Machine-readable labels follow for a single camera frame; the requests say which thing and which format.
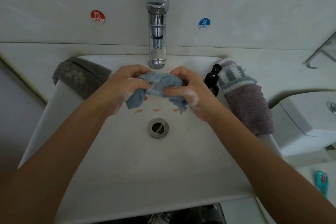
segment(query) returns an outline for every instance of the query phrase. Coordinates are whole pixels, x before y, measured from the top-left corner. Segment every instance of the white sink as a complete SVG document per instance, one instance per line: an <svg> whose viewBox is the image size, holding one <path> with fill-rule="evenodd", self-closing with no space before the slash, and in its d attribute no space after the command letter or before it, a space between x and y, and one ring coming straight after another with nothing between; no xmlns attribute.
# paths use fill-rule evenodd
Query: white sink
<svg viewBox="0 0 336 224"><path fill-rule="evenodd" d="M148 66L148 56L82 58L112 72L123 65ZM204 78L219 60L168 56L158 72L185 66ZM221 90L218 99L227 106ZM57 83L20 165L82 101L64 83ZM182 114L176 109L167 99L148 96L140 108L128 110L124 104L118 115L109 117L71 180L55 223L92 223L254 196L246 176L211 128L188 106ZM154 118L169 125L161 139L147 132ZM272 136L260 139L279 154Z"/></svg>

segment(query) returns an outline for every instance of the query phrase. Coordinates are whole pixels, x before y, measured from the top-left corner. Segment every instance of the washcloth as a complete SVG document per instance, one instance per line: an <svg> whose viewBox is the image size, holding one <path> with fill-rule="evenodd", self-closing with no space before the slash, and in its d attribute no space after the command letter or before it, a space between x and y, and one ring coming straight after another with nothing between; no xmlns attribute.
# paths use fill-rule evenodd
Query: washcloth
<svg viewBox="0 0 336 224"><path fill-rule="evenodd" d="M272 112L257 81L230 58L219 64L222 66L218 74L219 85L232 113L255 136L274 133Z"/></svg>
<svg viewBox="0 0 336 224"><path fill-rule="evenodd" d="M145 99L145 95L150 94L161 98L168 98L170 102L178 107L180 113L183 113L187 110L186 105L188 103L184 97L166 96L162 92L162 90L167 87L184 86L183 81L179 77L171 74L150 72L140 75L138 78L148 81L152 87L148 90L137 89L134 94L131 95L130 98L126 101L128 109L140 107Z"/></svg>
<svg viewBox="0 0 336 224"><path fill-rule="evenodd" d="M56 85L61 80L84 99L91 96L107 81L111 70L98 64L77 57L70 57L61 62L53 76Z"/></svg>

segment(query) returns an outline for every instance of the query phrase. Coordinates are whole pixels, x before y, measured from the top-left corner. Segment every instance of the hot water sticker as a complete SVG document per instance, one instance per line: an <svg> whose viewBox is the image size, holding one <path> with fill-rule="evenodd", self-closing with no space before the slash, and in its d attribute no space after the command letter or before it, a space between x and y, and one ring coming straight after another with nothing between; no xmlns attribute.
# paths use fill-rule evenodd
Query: hot water sticker
<svg viewBox="0 0 336 224"><path fill-rule="evenodd" d="M208 18L203 18L198 23L198 28L201 30L207 29L210 26L210 20Z"/></svg>
<svg viewBox="0 0 336 224"><path fill-rule="evenodd" d="M91 19L97 24L103 24L105 21L105 15L98 10L93 10L91 12Z"/></svg>

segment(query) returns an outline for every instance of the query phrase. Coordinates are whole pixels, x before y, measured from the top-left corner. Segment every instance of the faucet base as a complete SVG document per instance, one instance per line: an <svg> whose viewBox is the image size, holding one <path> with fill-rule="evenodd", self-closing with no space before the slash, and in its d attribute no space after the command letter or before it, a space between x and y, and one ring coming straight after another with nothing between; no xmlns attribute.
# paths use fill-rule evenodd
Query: faucet base
<svg viewBox="0 0 336 224"><path fill-rule="evenodd" d="M161 68L163 68L165 66L165 62L162 61L162 60L160 60L160 61L158 61L158 60L149 60L148 61L148 65L152 69L161 69Z"/></svg>

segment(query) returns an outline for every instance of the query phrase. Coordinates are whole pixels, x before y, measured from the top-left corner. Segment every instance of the blue and white striped cloth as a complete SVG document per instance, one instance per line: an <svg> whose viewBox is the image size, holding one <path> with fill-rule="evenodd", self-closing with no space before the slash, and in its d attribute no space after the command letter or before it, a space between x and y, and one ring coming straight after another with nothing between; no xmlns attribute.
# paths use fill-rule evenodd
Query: blue and white striped cloth
<svg viewBox="0 0 336 224"><path fill-rule="evenodd" d="M235 90L246 84L257 84L256 79L248 76L245 70L238 66L231 58L223 59L219 62L222 70L219 72L219 85L224 94Z"/></svg>

